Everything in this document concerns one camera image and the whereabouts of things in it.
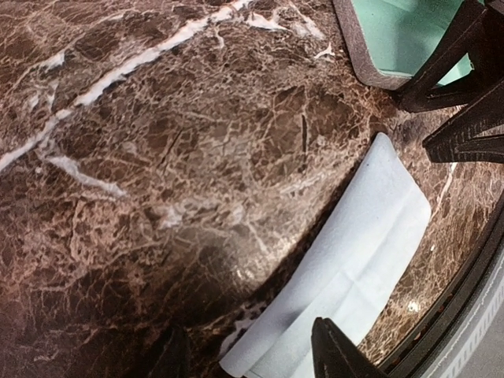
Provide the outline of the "grey case teal lining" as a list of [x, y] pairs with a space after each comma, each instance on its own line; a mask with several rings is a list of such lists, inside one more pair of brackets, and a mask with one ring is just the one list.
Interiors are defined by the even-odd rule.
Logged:
[[339, 26], [356, 77], [389, 91], [420, 85], [411, 79], [467, 9], [474, 21], [481, 1], [335, 1]]

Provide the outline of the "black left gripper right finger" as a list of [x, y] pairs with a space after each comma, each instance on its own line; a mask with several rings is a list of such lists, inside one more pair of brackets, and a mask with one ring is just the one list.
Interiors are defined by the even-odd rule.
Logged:
[[388, 378], [329, 318], [313, 322], [311, 346], [316, 378]]

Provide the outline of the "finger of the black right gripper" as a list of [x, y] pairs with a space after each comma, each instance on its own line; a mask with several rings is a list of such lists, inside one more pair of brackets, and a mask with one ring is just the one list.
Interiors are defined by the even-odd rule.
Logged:
[[503, 135], [481, 134], [503, 125], [503, 86], [495, 84], [424, 139], [430, 161], [503, 163]]
[[[440, 80], [467, 56], [471, 69]], [[503, 2], [463, 1], [433, 53], [399, 88], [399, 108], [420, 113], [461, 106], [503, 82]]]

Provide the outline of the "light blue cleaning cloth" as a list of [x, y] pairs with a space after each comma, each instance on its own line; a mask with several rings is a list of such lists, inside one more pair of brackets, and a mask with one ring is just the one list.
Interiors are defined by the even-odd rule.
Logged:
[[311, 335], [332, 320], [354, 344], [369, 333], [431, 217], [422, 190], [378, 134], [294, 274], [220, 360], [234, 377], [311, 377]]

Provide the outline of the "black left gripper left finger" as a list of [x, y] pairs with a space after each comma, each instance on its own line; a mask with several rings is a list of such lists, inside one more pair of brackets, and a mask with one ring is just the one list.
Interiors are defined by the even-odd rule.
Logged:
[[169, 328], [169, 337], [163, 346], [160, 357], [151, 369], [152, 377], [189, 377], [190, 340], [180, 326]]

